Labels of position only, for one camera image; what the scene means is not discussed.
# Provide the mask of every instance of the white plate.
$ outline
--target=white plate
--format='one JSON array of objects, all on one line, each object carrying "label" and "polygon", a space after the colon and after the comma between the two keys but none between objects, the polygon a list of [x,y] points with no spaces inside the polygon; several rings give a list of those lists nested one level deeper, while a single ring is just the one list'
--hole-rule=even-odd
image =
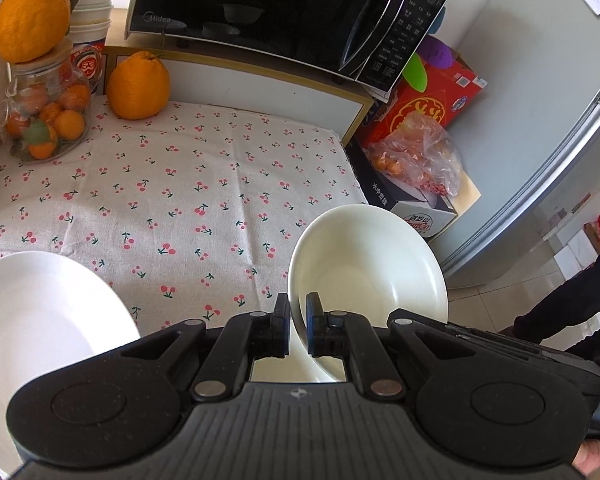
[{"label": "white plate", "polygon": [[0,469],[22,463],[4,420],[21,386],[138,337],[116,293],[77,262],[41,251],[0,258]]},{"label": "white plate", "polygon": [[[370,205],[331,209],[302,233],[289,267],[288,295],[298,334],[306,345],[306,295],[318,292],[325,312],[363,314],[386,327],[389,314],[405,308],[446,322],[445,280],[422,237],[395,214]],[[317,363],[345,380],[342,361]]]}]

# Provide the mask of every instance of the paper cup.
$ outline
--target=paper cup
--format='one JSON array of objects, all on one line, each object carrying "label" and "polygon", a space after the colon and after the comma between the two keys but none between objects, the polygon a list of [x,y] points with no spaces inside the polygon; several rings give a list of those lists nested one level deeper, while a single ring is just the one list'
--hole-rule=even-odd
[{"label": "paper cup", "polygon": [[69,38],[74,43],[71,63],[77,66],[89,80],[91,92],[98,88],[104,70],[102,51],[111,21],[94,25],[74,25],[69,28]]}]

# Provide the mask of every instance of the white cabinet door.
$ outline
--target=white cabinet door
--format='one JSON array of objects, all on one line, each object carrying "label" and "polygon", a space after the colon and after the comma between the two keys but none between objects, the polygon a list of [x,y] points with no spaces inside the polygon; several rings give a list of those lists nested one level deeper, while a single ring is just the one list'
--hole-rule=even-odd
[{"label": "white cabinet door", "polygon": [[[120,63],[126,56],[118,56]],[[173,101],[240,108],[333,130],[342,138],[362,104],[314,88],[230,68],[163,59]]]}]

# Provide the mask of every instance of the microwave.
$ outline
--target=microwave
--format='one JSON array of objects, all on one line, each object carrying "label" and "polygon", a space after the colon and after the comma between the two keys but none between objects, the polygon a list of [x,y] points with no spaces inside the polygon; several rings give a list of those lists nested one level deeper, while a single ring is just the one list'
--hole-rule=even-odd
[{"label": "microwave", "polygon": [[387,94],[446,0],[131,0],[133,32],[264,52]]}]

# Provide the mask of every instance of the screw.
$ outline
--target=screw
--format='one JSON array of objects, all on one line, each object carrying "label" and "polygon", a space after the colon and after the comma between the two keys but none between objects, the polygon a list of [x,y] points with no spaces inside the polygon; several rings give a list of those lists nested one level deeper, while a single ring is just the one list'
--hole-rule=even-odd
[{"label": "screw", "polygon": [[393,379],[378,379],[371,383],[371,391],[380,397],[391,397],[402,391],[402,385]]},{"label": "screw", "polygon": [[200,397],[217,397],[226,391],[226,386],[220,381],[202,381],[194,386],[193,391]]}]

